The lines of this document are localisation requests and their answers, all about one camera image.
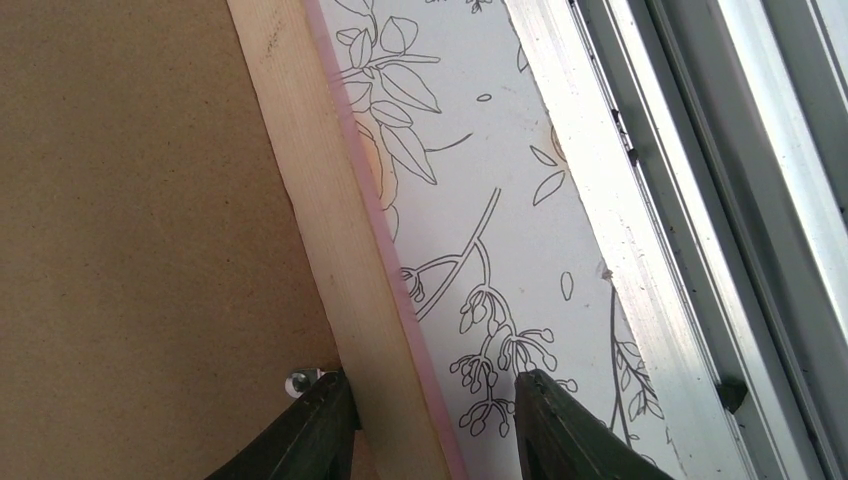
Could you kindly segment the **brown frame backing board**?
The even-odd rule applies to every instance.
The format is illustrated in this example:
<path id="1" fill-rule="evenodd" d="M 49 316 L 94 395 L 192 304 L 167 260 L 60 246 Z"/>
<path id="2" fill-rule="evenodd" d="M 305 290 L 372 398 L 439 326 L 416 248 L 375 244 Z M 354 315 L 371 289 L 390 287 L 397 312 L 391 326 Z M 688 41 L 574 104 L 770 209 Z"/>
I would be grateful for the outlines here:
<path id="1" fill-rule="evenodd" d="M 338 362 L 223 1 L 1 5 L 1 475 L 202 479 Z"/>

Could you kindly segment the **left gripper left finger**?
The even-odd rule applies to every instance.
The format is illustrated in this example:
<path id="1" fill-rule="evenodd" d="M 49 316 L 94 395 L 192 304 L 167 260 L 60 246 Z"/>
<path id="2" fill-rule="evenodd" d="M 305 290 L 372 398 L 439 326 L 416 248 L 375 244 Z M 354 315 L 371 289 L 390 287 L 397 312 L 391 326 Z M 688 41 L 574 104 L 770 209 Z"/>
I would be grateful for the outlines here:
<path id="1" fill-rule="evenodd" d="M 341 370 L 321 376 L 210 479 L 336 479 L 352 474 L 359 417 Z"/>

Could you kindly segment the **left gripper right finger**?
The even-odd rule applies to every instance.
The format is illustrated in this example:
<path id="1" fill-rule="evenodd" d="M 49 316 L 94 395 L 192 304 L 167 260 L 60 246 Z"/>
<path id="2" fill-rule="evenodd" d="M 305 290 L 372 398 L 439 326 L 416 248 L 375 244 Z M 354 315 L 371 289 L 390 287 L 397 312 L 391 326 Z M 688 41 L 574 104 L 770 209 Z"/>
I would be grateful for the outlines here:
<path id="1" fill-rule="evenodd" d="M 524 479 L 668 479 L 610 432 L 546 372 L 515 382 L 517 448 Z"/>

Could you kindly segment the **pink wooden picture frame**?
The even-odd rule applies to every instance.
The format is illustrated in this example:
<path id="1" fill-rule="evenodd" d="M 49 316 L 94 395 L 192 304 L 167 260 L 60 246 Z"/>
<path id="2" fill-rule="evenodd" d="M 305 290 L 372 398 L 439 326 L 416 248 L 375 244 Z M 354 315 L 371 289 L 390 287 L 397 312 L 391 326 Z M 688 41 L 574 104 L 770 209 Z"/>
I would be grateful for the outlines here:
<path id="1" fill-rule="evenodd" d="M 465 478 L 319 4 L 229 10 L 380 476 Z"/>

